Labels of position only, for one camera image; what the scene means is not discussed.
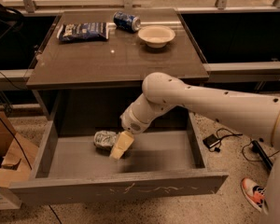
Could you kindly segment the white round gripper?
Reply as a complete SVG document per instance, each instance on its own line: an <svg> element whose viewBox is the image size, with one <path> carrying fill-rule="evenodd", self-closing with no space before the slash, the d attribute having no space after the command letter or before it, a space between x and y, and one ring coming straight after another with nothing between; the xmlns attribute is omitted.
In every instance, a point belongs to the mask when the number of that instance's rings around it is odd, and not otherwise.
<svg viewBox="0 0 280 224"><path fill-rule="evenodd" d="M120 119L121 126L125 131L119 134L115 145L111 149L110 158L115 160L119 160L131 146L134 141L134 134L143 133L149 127L148 124L145 124L136 118L130 107L123 112Z"/></svg>

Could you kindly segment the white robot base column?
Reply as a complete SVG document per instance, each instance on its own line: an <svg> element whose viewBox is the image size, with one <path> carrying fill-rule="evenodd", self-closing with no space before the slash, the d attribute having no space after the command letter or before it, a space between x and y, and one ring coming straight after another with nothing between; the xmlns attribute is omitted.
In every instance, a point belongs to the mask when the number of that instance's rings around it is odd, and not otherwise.
<svg viewBox="0 0 280 224"><path fill-rule="evenodd" d="M280 153L269 175L259 224L280 224Z"/></svg>

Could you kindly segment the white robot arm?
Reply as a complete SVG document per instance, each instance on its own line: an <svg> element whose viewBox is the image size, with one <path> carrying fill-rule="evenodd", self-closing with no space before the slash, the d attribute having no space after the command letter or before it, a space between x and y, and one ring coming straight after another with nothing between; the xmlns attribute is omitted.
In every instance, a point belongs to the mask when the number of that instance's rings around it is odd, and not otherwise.
<svg viewBox="0 0 280 224"><path fill-rule="evenodd" d="M121 127L143 133L176 106L280 150L280 97L192 86L159 72L143 80L142 94L120 116Z"/></svg>

